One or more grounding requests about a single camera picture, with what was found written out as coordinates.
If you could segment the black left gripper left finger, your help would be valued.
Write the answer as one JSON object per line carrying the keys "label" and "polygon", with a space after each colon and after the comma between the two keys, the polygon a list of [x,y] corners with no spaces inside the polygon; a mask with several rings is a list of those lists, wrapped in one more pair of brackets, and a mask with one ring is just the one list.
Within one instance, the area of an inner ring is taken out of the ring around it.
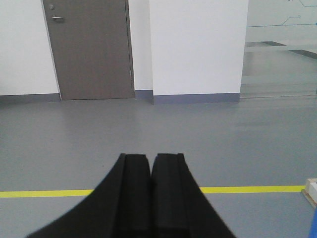
{"label": "black left gripper left finger", "polygon": [[151,175],[146,155],[121,154],[101,183],[30,238],[149,238]]}

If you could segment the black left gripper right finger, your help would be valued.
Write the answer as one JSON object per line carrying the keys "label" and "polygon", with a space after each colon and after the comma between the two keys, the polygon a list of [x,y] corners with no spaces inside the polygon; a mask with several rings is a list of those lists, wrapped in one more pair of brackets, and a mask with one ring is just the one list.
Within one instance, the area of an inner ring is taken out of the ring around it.
{"label": "black left gripper right finger", "polygon": [[193,178],[183,154],[158,154],[152,168],[155,238],[233,238]]}

